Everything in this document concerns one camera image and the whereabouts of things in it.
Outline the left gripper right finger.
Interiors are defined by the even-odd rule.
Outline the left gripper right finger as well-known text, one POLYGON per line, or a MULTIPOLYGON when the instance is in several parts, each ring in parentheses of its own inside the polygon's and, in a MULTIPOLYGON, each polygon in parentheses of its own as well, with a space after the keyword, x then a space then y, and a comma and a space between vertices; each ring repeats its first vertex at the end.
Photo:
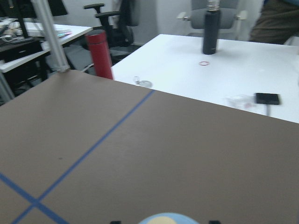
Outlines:
POLYGON ((219 220, 209 220, 208 224, 221 224, 219 220))

